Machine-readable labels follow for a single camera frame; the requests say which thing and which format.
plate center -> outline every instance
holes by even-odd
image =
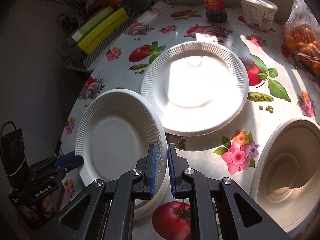
[[[217,57],[189,56],[169,64],[168,102],[179,107],[202,107],[217,99],[230,71]]]

green pea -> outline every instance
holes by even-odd
[[[266,94],[262,94],[262,93],[258,93],[258,92],[249,92],[248,99],[253,102],[261,102],[261,101],[272,102],[273,101],[272,96],[268,96]]]

screw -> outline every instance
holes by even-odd
[[[103,184],[103,180],[102,179],[96,179],[92,182],[92,184],[95,186],[95,187],[100,187],[102,184]]]
[[[134,175],[134,176],[137,176],[137,175],[139,175],[140,173],[141,173],[141,171],[140,171],[139,169],[133,169],[133,170],[131,171],[131,174]]]
[[[232,179],[229,177],[222,178],[222,182],[226,185],[230,185],[232,183]]]
[[[184,172],[185,172],[186,174],[188,174],[188,175],[192,175],[192,174],[195,173],[195,170],[192,169],[192,168],[186,168],[186,169],[184,170]]]

white plastic container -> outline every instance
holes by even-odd
[[[244,21],[257,29],[270,31],[278,6],[268,0],[241,0]]]

white paper plate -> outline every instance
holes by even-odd
[[[85,111],[76,136],[76,154],[84,158],[79,168],[82,181],[88,186],[95,179],[118,179],[147,156],[149,144],[156,145],[157,193],[167,167],[167,143],[159,117],[136,92],[115,89],[103,93]],[[141,207],[151,201],[136,200],[135,215],[141,217],[139,213],[145,211]]]
[[[241,60],[216,43],[191,41],[164,52],[150,66],[141,95],[164,131],[180,136],[214,132],[241,111],[249,80]]]

